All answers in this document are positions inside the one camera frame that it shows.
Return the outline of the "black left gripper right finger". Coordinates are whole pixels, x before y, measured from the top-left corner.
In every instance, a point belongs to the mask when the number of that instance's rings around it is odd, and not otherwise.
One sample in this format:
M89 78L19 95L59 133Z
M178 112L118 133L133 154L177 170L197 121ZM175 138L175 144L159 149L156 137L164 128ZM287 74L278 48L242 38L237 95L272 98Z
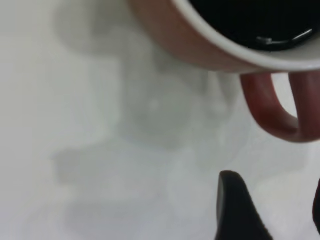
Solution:
M318 186L313 200L312 218L317 232L320 235L320 180L318 181Z

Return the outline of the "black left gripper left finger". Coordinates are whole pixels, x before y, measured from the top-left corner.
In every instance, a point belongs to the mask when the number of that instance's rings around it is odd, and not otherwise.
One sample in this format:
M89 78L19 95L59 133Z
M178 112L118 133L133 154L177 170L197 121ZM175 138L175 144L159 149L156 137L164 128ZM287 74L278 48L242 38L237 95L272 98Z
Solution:
M272 240L243 178L235 171L219 173L216 240Z

